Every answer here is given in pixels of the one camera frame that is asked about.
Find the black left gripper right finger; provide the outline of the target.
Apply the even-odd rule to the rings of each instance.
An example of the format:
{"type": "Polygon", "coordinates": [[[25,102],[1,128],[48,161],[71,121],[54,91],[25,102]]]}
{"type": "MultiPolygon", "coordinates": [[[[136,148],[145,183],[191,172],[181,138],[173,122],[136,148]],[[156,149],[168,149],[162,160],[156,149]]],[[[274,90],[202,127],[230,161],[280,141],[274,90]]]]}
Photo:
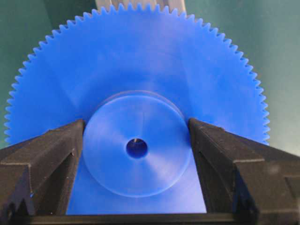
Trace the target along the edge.
{"type": "Polygon", "coordinates": [[[300,222],[300,158],[191,118],[191,146],[208,213],[256,225],[300,222]]]}

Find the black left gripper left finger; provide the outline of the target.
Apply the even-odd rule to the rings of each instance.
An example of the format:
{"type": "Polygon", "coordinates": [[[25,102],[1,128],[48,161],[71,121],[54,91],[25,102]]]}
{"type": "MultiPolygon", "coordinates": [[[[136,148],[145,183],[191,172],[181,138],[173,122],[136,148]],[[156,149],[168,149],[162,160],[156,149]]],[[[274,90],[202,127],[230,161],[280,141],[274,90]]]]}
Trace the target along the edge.
{"type": "Polygon", "coordinates": [[[14,215],[65,215],[83,149],[77,120],[0,151],[0,223],[14,215]]]}

